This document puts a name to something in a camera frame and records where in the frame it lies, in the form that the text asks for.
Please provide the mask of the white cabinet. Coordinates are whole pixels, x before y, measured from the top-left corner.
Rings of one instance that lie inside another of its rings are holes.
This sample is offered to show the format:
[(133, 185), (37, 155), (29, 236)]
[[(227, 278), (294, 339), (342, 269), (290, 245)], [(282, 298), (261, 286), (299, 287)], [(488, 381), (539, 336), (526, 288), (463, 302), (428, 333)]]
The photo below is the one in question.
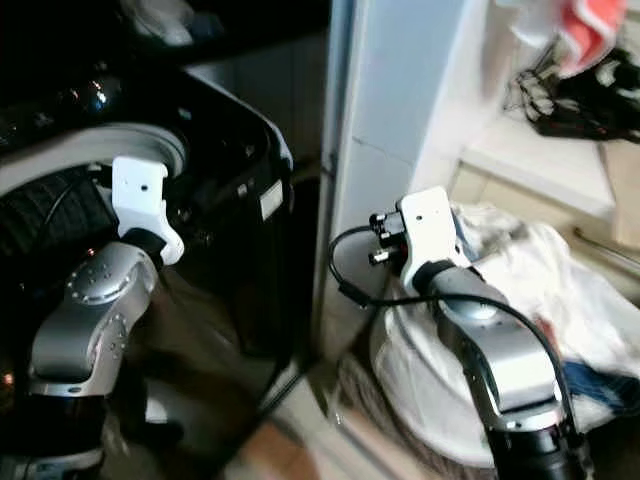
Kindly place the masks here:
[(509, 84), (539, 51), (504, 0), (334, 0), (320, 246), (402, 195), (440, 186), (461, 204), (544, 221), (577, 259), (640, 301), (636, 247), (614, 237), (614, 196), (594, 143), (540, 137)]

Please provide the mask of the blue denim garment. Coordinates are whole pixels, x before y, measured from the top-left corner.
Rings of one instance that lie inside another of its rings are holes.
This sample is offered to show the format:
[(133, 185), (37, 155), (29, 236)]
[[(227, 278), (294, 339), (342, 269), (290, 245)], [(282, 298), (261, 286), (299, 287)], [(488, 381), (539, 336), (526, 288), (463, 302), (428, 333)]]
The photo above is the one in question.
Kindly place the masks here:
[(575, 361), (564, 361), (562, 372), (572, 396), (604, 404), (614, 416), (640, 416), (640, 378), (596, 371)]

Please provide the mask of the red and white cloth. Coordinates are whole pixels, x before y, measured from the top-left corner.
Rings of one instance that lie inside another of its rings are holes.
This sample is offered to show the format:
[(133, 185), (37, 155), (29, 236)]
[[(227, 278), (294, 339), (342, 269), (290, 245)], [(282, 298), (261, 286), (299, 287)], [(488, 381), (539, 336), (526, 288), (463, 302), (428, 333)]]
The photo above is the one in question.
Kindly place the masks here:
[(522, 45), (550, 52), (568, 79), (595, 67), (616, 47), (631, 0), (494, 0), (515, 13), (509, 31)]

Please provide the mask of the small white cloth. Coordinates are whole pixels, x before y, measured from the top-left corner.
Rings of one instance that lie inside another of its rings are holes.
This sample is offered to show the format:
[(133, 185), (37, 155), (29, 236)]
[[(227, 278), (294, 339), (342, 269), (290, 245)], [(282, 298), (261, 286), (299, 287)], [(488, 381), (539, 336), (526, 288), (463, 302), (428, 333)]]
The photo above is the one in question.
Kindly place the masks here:
[(170, 47), (214, 40), (227, 32), (219, 15), (198, 12), (188, 0), (120, 0), (134, 31)]

